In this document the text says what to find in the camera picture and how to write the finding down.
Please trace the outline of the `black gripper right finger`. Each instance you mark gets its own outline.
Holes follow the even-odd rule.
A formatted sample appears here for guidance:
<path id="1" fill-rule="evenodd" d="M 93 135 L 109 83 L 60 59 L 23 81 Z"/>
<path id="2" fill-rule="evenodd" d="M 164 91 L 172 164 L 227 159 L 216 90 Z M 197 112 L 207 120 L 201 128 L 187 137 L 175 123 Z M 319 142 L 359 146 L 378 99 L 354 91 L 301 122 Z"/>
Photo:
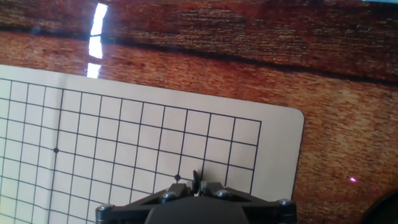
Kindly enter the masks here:
<path id="1" fill-rule="evenodd" d="M 295 223 L 296 203 L 282 198 L 270 202 L 219 182 L 202 182 L 199 196 L 222 202 L 221 211 L 245 218 L 248 223 Z"/>

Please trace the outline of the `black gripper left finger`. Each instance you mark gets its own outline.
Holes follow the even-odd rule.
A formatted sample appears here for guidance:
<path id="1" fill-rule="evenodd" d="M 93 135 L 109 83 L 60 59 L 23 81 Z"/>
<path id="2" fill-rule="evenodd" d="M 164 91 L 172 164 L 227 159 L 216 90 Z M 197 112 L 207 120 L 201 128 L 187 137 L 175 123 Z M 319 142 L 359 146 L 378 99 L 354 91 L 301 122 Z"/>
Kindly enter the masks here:
<path id="1" fill-rule="evenodd" d="M 116 206 L 110 203 L 100 205 L 95 210 L 95 223 L 144 223 L 150 211 L 158 205 L 191 196 L 193 190 L 187 184 L 172 184 L 165 190 L 128 205 Z"/>

